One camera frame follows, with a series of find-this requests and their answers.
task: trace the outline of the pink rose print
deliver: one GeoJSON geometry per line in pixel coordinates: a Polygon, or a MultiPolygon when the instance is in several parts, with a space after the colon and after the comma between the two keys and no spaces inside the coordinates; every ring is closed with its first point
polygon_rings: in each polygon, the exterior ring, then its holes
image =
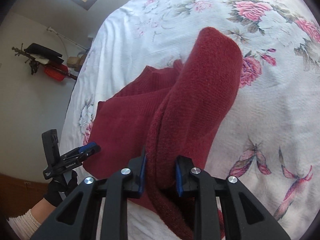
{"type": "Polygon", "coordinates": [[[295,21],[295,23],[299,26],[300,29],[308,34],[310,38],[312,38],[316,42],[320,42],[320,32],[313,23],[308,22],[303,18],[299,18],[295,21]]]}
{"type": "Polygon", "coordinates": [[[266,62],[268,62],[270,65],[272,66],[276,66],[277,65],[277,62],[276,62],[276,59],[274,57],[271,57],[269,55],[266,55],[266,54],[263,54],[263,55],[260,55],[266,62]]]}
{"type": "Polygon", "coordinates": [[[83,139],[83,146],[87,145],[89,143],[89,137],[91,134],[91,130],[92,130],[92,126],[93,126],[93,122],[89,123],[85,132],[84,132],[84,139],[83,139]]]}
{"type": "Polygon", "coordinates": [[[145,5],[148,5],[148,4],[150,4],[150,3],[153,3],[153,2],[155,2],[156,0],[148,0],[146,3],[145,3],[145,5]]]}
{"type": "Polygon", "coordinates": [[[254,3],[251,1],[236,2],[236,9],[240,16],[244,16],[254,22],[261,21],[260,17],[265,15],[265,11],[271,11],[270,4],[265,2],[254,3]]]}
{"type": "Polygon", "coordinates": [[[231,168],[229,172],[230,176],[240,177],[245,174],[251,166],[251,163],[253,162],[255,157],[259,171],[264,175],[271,174],[271,171],[266,165],[266,158],[263,156],[260,150],[260,144],[261,143],[259,143],[258,145],[253,144],[250,138],[248,138],[248,141],[246,143],[247,149],[243,152],[239,160],[231,168]]]}
{"type": "Polygon", "coordinates": [[[211,8],[212,4],[210,2],[207,1],[199,1],[194,3],[193,8],[197,11],[197,12],[202,12],[207,8],[211,8]]]}
{"type": "Polygon", "coordinates": [[[240,88],[250,86],[261,75],[261,64],[254,57],[245,57],[242,63],[242,71],[240,77],[240,88]]]}
{"type": "Polygon", "coordinates": [[[281,152],[280,148],[279,148],[279,160],[281,163],[283,175],[288,179],[296,179],[296,181],[291,185],[291,187],[289,188],[289,190],[285,194],[285,197],[284,197],[282,203],[280,204],[280,206],[278,207],[278,209],[276,210],[276,212],[273,215],[273,217],[277,221],[279,221],[286,214],[289,206],[294,201],[295,196],[303,191],[306,182],[310,181],[313,176],[313,174],[310,175],[310,173],[312,171],[312,165],[310,166],[310,170],[309,170],[308,174],[304,177],[302,177],[303,175],[302,176],[295,175],[295,174],[291,173],[290,171],[288,171],[286,169],[286,167],[284,166],[284,160],[283,160],[283,156],[282,156],[282,152],[281,152]]]}

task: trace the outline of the white bedsheet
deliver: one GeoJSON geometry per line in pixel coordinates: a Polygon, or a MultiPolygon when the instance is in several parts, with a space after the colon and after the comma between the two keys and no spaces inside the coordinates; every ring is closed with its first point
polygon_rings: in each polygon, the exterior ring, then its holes
{"type": "MultiPolygon", "coordinates": [[[[297,240],[320,208],[320,32],[302,0],[128,2],[105,20],[92,45],[71,96],[60,152],[87,142],[99,101],[146,65],[184,62],[206,26],[237,42],[244,68],[205,169],[240,177],[297,240]]],[[[89,175],[82,167],[77,172],[79,180],[89,175]]],[[[128,232],[129,239],[177,239],[156,214],[133,203],[128,232]]]]}

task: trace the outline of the white wall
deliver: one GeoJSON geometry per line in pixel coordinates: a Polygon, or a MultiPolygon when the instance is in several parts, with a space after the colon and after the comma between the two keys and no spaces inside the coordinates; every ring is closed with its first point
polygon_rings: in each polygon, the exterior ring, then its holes
{"type": "MultiPolygon", "coordinates": [[[[61,41],[45,26],[10,13],[0,26],[0,173],[44,182],[41,134],[57,129],[60,138],[75,81],[57,82],[42,68],[32,76],[27,58],[15,57],[11,48],[33,42],[65,55],[61,41]]],[[[70,56],[78,54],[78,48],[66,45],[70,56]]]]}
{"type": "Polygon", "coordinates": [[[87,11],[71,0],[17,0],[12,11],[89,46],[87,37],[95,36],[107,16],[128,1],[97,0],[87,11]]]}

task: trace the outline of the sweater sleeve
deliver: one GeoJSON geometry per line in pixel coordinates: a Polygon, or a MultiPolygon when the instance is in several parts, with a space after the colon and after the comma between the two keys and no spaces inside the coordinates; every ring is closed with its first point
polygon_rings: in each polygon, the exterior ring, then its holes
{"type": "Polygon", "coordinates": [[[8,223],[21,240],[29,240],[41,225],[31,214],[31,209],[23,216],[9,218],[8,223]]]}

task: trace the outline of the silver screw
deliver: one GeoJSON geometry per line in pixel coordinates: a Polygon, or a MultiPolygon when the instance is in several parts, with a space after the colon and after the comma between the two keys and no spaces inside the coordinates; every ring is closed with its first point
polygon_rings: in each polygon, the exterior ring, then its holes
{"type": "Polygon", "coordinates": [[[231,183],[236,183],[236,182],[238,181],[238,179],[237,179],[235,176],[230,176],[230,177],[228,178],[228,180],[229,180],[229,182],[231,182],[231,183]]]}
{"type": "Polygon", "coordinates": [[[84,183],[85,184],[91,184],[94,182],[94,178],[93,177],[87,177],[84,179],[84,183]]]}
{"type": "Polygon", "coordinates": [[[197,167],[194,167],[194,168],[191,169],[191,172],[192,172],[193,174],[199,174],[199,173],[201,172],[201,169],[199,169],[199,168],[197,168],[197,167]]]}
{"type": "Polygon", "coordinates": [[[123,174],[123,175],[127,175],[130,172],[131,172],[131,170],[129,168],[124,168],[124,169],[121,170],[121,174],[123,174]]]}

